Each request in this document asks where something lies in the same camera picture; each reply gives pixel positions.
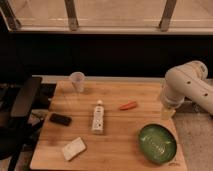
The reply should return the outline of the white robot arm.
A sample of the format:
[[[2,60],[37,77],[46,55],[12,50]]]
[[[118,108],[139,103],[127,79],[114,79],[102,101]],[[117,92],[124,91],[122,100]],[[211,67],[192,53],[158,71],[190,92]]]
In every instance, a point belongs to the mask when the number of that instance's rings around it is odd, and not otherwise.
[[[169,69],[159,95],[161,118],[171,118],[185,98],[213,115],[213,86],[205,82],[207,76],[208,69],[201,61],[187,62]]]

